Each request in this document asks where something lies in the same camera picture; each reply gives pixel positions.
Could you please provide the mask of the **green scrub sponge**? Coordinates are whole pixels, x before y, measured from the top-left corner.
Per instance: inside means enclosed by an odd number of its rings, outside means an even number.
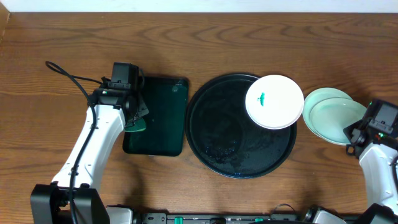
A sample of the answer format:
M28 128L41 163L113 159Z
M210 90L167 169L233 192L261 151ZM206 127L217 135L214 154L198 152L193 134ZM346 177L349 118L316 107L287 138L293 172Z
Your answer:
M134 119L131 118L126 121L126 124L124 126L124 131L127 133L135 133L135 132L141 132L146 129L146 122L143 118L139 119Z

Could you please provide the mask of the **mint plate with green stain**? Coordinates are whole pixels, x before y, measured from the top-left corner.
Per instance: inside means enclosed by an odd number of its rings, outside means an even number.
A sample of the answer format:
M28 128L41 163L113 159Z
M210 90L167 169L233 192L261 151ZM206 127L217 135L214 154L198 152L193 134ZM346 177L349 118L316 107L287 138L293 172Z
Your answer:
M319 88L314 91L312 91L305 99L304 101L304 106L303 106L303 120L305 124L307 125L307 128L311 130L312 133L314 133L316 136L320 137L320 135L315 131L315 128L313 127L311 121L310 121L310 112L312 111L313 107L318 104L319 102L323 100L327 100L330 98L345 98L352 100L352 97L350 97L348 94L345 92L336 89L336 88Z

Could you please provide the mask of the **white pinkish plate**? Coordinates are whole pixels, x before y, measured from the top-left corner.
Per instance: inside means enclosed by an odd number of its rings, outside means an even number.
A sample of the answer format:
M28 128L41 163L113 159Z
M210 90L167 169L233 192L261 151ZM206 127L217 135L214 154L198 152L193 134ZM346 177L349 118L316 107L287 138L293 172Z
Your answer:
M249 117L267 129L283 129L294 124L304 107L303 92L291 78L267 75L248 89L245 107Z

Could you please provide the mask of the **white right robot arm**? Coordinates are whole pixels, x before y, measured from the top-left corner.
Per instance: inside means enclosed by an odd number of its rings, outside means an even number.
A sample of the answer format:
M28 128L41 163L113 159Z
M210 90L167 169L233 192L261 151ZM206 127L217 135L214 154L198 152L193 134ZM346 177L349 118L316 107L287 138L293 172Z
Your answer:
M356 223L397 223L397 106L370 102L363 118L343 130L348 155L363 170L367 210Z

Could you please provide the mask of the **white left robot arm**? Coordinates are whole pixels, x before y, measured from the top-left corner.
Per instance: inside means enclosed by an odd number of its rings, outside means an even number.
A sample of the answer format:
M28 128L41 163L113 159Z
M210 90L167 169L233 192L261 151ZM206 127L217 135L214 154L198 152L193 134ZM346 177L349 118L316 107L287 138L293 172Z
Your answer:
M34 223L133 223L123 205L105 207L98 193L104 168L118 136L142 123L148 113L138 91L98 88L94 103L66 163L48 185L37 184L30 205Z

